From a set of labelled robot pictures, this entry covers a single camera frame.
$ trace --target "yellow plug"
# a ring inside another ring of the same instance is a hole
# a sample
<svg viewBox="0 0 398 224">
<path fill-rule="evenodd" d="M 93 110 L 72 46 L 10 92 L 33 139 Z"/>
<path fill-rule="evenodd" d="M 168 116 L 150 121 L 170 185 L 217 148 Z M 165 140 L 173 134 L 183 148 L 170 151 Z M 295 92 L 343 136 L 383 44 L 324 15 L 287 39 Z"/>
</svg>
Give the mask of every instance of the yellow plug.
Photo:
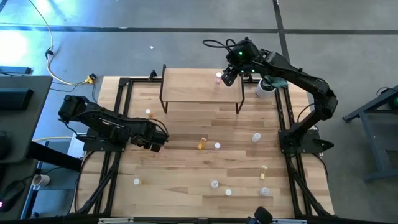
<svg viewBox="0 0 398 224">
<path fill-rule="evenodd" d="M 97 79 L 97 76 L 94 74 L 88 75 L 84 83 L 88 84 L 94 84 L 95 80 Z"/>
</svg>

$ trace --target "metal stand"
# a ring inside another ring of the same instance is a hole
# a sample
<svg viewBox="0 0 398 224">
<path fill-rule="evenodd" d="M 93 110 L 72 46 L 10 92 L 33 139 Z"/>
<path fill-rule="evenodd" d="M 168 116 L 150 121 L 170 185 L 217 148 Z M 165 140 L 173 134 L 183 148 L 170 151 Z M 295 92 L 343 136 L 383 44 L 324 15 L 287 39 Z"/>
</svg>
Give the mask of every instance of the metal stand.
<svg viewBox="0 0 398 224">
<path fill-rule="evenodd" d="M 27 157 L 80 172 L 81 160 L 31 142 Z"/>
<path fill-rule="evenodd" d="M 398 176 L 398 169 L 392 168 L 386 149 L 380 149 L 376 146 L 376 133 L 371 128 L 368 120 L 368 114 L 372 113 L 397 113 L 397 110 L 377 110 L 380 106 L 386 104 L 388 101 L 396 97 L 398 97 L 398 85 L 394 88 L 388 89 L 386 92 L 380 94 L 369 103 L 366 103 L 365 105 L 351 112 L 349 115 L 343 117 L 343 120 L 347 123 L 355 118 L 361 119 L 374 159 L 376 160 L 378 171 L 373 174 L 365 175 L 365 181 Z"/>
</svg>

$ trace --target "wooden shelf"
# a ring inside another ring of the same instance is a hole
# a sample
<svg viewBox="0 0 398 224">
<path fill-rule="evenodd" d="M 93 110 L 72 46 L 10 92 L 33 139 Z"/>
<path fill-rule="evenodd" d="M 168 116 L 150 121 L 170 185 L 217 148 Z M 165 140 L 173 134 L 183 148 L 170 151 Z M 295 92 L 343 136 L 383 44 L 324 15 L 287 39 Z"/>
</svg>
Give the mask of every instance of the wooden shelf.
<svg viewBox="0 0 398 224">
<path fill-rule="evenodd" d="M 231 87 L 216 83 L 222 69 L 166 68 L 161 98 L 164 102 L 240 103 L 241 79 Z"/>
</svg>

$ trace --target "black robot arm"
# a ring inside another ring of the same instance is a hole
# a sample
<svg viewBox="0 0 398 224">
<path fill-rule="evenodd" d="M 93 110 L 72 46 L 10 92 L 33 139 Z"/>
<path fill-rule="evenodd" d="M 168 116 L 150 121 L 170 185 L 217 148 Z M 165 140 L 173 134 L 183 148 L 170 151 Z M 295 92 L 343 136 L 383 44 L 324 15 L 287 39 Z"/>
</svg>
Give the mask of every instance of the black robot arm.
<svg viewBox="0 0 398 224">
<path fill-rule="evenodd" d="M 259 50 L 247 37 L 237 44 L 232 41 L 233 45 L 214 46 L 207 42 L 221 44 L 215 40 L 204 40 L 203 43 L 209 47 L 228 50 L 226 59 L 229 65 L 221 76 L 227 86 L 231 86 L 238 75 L 259 73 L 263 79 L 266 76 L 283 78 L 312 94 L 315 110 L 302 121 L 294 123 L 289 130 L 279 132 L 280 146 L 284 154 L 302 152 L 302 149 L 308 148 L 311 149 L 308 152 L 323 152 L 333 147 L 332 143 L 308 133 L 314 124 L 331 118 L 335 112 L 338 101 L 326 81 L 306 74 L 301 68 L 291 66 L 287 59 L 277 52 Z"/>
<path fill-rule="evenodd" d="M 102 138 L 121 147 L 130 140 L 131 144 L 159 152 L 169 138 L 166 127 L 161 127 L 150 119 L 128 118 L 89 102 L 84 96 L 65 96 L 58 115 L 64 123 L 82 122 Z"/>
</svg>

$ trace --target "power cord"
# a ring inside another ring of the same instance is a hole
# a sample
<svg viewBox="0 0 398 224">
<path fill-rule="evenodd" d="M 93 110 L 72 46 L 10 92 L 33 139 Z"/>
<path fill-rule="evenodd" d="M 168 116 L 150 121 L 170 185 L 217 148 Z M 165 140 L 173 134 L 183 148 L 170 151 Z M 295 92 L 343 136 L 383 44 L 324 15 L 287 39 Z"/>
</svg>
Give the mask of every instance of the power cord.
<svg viewBox="0 0 398 224">
<path fill-rule="evenodd" d="M 323 159 L 318 154 L 313 153 L 313 155 L 322 162 L 323 167 L 325 168 L 326 181 L 327 181 L 327 183 L 329 185 L 329 173 L 328 173 L 328 168 L 326 167 L 325 161 L 323 161 Z"/>
<path fill-rule="evenodd" d="M 42 15 L 42 13 L 37 9 L 37 7 L 35 6 L 35 4 L 32 2 L 32 0 L 28 0 L 32 6 L 36 9 L 36 11 L 39 13 L 39 15 L 41 16 L 41 18 L 43 19 L 43 21 L 45 22 L 45 25 L 47 26 L 47 29 L 49 30 L 50 33 L 50 47 L 45 51 L 45 58 L 47 60 L 47 71 L 49 72 L 49 74 L 56 80 L 66 84 L 66 85 L 81 85 L 82 83 L 84 83 L 85 81 L 82 81 L 80 83 L 70 83 L 70 82 L 66 82 L 65 80 L 62 80 L 61 78 L 57 77 L 56 75 L 54 75 L 54 73 L 51 71 L 50 69 L 50 57 L 49 55 L 54 55 L 53 52 L 53 36 L 52 36 L 52 32 L 50 29 L 49 24 L 47 23 L 47 21 L 44 19 L 44 16 Z"/>
</svg>

